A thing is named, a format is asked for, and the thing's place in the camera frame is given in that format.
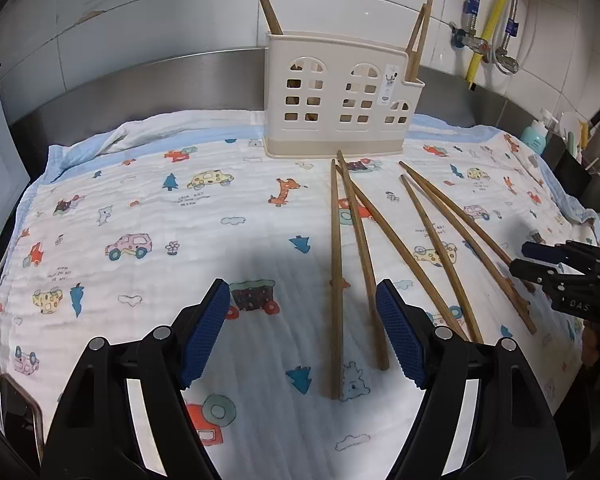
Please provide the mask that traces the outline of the person's right hand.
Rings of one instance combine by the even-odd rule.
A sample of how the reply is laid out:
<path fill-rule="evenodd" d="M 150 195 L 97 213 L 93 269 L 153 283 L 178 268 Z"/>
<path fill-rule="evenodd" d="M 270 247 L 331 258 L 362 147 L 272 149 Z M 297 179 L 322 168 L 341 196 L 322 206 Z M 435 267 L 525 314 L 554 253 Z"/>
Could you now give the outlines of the person's right hand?
<path fill-rule="evenodd" d="M 592 367 L 600 358 L 600 325 L 590 321 L 583 322 L 581 361 L 586 367 Z"/>

